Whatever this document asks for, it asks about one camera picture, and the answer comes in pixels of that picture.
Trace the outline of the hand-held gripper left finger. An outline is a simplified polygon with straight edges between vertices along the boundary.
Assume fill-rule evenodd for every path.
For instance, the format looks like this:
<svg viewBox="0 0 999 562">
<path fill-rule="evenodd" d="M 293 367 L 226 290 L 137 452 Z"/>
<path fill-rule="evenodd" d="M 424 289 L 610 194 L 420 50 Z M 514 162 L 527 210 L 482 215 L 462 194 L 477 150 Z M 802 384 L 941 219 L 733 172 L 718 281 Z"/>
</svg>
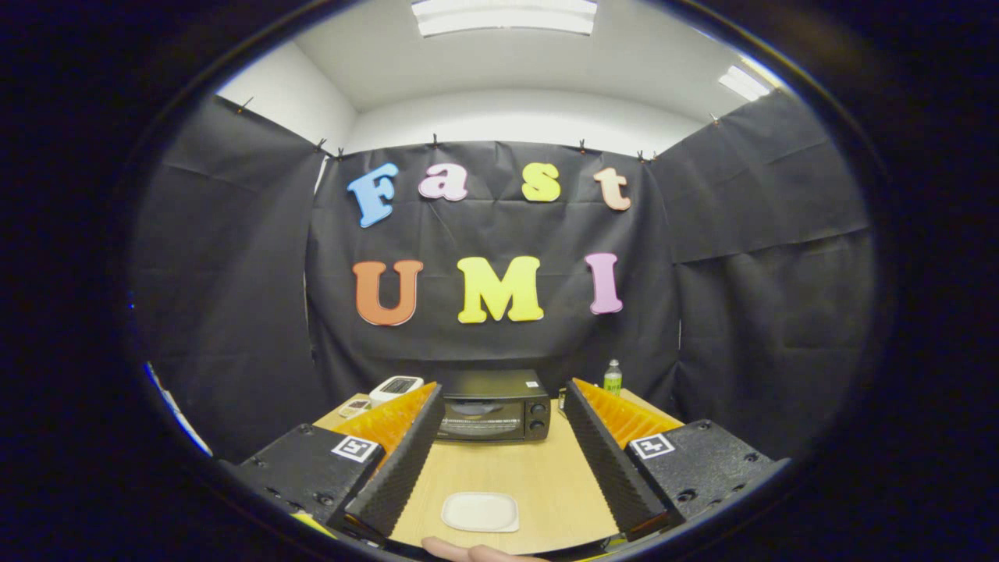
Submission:
<svg viewBox="0 0 999 562">
<path fill-rule="evenodd" d="M 409 502 L 445 414 L 425 384 L 335 429 L 302 424 L 222 466 L 274 508 L 321 532 L 385 541 Z"/>
</svg>

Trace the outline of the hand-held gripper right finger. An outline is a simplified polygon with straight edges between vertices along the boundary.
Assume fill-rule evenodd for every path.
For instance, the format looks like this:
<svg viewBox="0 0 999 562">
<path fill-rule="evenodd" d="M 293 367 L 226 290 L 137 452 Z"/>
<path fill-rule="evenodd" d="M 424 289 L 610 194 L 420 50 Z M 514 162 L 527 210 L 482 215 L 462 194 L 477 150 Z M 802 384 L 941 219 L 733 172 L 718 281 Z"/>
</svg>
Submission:
<svg viewBox="0 0 999 562">
<path fill-rule="evenodd" d="M 564 410 L 628 540 L 713 515 L 787 464 L 714 421 L 682 424 L 579 379 L 565 387 Z"/>
</svg>

